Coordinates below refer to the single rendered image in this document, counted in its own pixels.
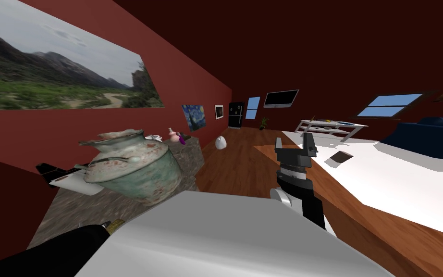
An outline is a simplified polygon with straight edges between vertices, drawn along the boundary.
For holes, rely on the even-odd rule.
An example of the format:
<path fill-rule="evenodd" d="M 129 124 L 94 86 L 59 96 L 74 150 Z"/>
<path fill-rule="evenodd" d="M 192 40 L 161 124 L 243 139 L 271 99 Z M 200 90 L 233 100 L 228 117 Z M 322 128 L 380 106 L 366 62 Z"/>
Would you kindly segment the dark blue sofa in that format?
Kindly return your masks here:
<path fill-rule="evenodd" d="M 399 123 L 394 132 L 380 142 L 443 159 L 443 117 L 426 117 L 417 123 Z"/>

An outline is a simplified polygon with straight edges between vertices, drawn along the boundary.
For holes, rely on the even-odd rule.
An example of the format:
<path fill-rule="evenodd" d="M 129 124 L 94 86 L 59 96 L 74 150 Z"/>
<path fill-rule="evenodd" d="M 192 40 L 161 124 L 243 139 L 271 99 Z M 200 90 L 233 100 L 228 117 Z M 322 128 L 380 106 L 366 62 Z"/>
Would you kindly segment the black wall television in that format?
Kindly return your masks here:
<path fill-rule="evenodd" d="M 264 108 L 287 108 L 294 102 L 299 90 L 269 92 L 266 95 Z"/>

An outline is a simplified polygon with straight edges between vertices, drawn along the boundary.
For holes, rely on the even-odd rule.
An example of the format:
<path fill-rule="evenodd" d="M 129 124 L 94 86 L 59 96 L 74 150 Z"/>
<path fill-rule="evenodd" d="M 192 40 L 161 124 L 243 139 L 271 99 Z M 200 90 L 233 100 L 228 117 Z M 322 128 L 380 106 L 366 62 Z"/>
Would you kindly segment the white rug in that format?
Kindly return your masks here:
<path fill-rule="evenodd" d="M 362 204 L 443 232 L 443 160 L 373 140 L 314 133 L 313 159 Z M 324 161 L 338 151 L 353 158 L 337 168 Z"/>

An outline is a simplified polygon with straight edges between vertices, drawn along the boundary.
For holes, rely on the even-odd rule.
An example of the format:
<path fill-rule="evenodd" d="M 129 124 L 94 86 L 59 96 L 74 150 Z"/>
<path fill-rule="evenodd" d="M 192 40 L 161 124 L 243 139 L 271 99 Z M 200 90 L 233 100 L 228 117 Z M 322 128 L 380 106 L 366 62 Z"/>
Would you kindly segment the green ceramic lidded pot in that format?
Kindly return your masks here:
<path fill-rule="evenodd" d="M 79 142 L 99 151 L 87 166 L 75 165 L 85 170 L 85 182 L 98 184 L 145 206 L 163 201 L 181 183 L 183 173 L 169 146 L 146 139 L 143 130 L 128 129 L 99 137 Z"/>

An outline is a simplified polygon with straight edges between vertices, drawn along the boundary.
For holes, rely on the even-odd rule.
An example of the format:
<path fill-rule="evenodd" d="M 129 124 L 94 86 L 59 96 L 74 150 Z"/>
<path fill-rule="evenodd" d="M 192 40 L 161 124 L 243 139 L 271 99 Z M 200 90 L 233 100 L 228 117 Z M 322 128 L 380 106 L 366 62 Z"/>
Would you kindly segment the black refrigerator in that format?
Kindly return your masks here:
<path fill-rule="evenodd" d="M 243 121 L 244 102 L 230 102 L 228 107 L 228 127 L 240 129 Z"/>

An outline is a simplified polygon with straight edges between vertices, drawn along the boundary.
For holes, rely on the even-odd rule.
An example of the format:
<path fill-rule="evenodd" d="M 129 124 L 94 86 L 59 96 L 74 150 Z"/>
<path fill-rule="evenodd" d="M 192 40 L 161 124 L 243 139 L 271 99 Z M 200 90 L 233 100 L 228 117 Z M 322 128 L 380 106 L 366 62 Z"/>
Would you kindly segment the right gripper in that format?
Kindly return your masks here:
<path fill-rule="evenodd" d="M 282 139 L 280 137 L 275 139 L 276 159 L 280 164 L 305 168 L 312 166 L 311 157 L 317 156 L 318 153 L 313 134 L 304 132 L 302 138 L 303 148 L 283 148 Z"/>

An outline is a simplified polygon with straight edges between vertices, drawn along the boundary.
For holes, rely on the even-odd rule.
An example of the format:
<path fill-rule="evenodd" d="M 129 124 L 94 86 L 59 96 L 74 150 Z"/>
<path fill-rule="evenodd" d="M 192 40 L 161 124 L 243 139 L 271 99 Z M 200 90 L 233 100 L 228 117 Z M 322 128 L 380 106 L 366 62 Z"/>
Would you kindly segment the yellow-brown small object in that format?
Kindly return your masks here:
<path fill-rule="evenodd" d="M 122 219 L 117 219 L 117 220 L 111 222 L 110 224 L 108 224 L 108 225 L 106 226 L 106 231 L 107 231 L 109 234 L 113 234 L 113 233 L 114 233 L 118 228 L 120 228 L 120 226 L 122 226 L 124 223 L 125 223 L 124 220 L 122 220 Z"/>

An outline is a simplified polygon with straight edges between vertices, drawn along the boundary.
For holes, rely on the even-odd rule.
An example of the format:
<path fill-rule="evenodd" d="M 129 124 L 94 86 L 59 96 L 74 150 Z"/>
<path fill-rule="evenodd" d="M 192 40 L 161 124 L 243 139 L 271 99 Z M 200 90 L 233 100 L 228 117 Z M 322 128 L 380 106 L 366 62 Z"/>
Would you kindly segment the narrow blue window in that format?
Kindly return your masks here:
<path fill-rule="evenodd" d="M 254 120 L 258 111 L 260 97 L 251 97 L 247 101 L 245 119 Z"/>

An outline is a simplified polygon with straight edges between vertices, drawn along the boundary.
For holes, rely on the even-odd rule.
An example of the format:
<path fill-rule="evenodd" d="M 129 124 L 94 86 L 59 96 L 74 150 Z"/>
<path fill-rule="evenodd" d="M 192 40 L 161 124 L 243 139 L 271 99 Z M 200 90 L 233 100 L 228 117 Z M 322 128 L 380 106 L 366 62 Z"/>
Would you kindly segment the mountain landscape wall picture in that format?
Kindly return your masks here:
<path fill-rule="evenodd" d="M 0 0 L 0 110 L 162 107 L 140 55 Z"/>

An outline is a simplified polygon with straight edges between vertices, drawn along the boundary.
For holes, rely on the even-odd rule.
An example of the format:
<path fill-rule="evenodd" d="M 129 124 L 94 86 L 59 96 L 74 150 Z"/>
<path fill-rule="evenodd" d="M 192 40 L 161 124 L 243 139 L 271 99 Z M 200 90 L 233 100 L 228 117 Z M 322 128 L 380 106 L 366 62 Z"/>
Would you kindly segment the wide blue window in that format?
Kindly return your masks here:
<path fill-rule="evenodd" d="M 421 96 L 422 93 L 377 96 L 357 117 L 392 118 Z"/>

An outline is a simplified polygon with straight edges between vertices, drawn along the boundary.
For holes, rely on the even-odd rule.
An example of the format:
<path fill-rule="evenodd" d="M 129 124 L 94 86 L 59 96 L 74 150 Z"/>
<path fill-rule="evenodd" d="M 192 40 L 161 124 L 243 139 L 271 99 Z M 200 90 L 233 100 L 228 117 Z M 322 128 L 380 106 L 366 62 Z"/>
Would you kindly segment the white coffee table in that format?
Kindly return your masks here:
<path fill-rule="evenodd" d="M 366 125 L 353 124 L 343 121 L 330 121 L 330 120 L 301 120 L 297 126 L 295 133 L 302 131 L 306 132 L 322 132 L 328 134 L 344 134 L 345 137 L 341 138 L 341 142 L 345 142 L 350 139 L 357 132 L 362 130 Z"/>

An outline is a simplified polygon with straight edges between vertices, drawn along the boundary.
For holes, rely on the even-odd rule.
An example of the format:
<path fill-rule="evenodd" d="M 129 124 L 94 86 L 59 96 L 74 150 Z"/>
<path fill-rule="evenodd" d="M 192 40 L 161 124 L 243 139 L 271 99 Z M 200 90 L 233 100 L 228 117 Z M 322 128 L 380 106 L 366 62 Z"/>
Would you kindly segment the brown flat square object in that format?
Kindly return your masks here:
<path fill-rule="evenodd" d="M 341 164 L 345 163 L 346 161 L 348 161 L 351 158 L 353 158 L 353 155 L 351 155 L 347 152 L 344 152 L 344 151 L 338 151 L 337 153 L 333 154 L 331 157 L 329 157 L 324 162 L 332 168 L 337 168 Z"/>

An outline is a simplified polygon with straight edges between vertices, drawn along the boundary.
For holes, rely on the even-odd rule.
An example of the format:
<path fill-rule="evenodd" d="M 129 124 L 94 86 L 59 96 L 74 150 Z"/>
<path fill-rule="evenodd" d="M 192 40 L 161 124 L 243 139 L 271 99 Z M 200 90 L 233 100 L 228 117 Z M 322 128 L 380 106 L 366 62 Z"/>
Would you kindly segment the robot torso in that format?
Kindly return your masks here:
<path fill-rule="evenodd" d="M 265 198 L 184 191 L 118 228 L 75 277 L 394 277 Z"/>

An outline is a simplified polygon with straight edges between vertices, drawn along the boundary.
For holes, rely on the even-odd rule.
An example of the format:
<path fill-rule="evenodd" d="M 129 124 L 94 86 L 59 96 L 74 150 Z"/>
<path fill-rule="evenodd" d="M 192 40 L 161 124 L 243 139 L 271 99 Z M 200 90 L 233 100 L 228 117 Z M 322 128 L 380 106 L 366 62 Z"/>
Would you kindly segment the blue starry night painting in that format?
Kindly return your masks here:
<path fill-rule="evenodd" d="M 202 105 L 182 105 L 190 132 L 197 131 L 206 126 L 206 118 Z"/>

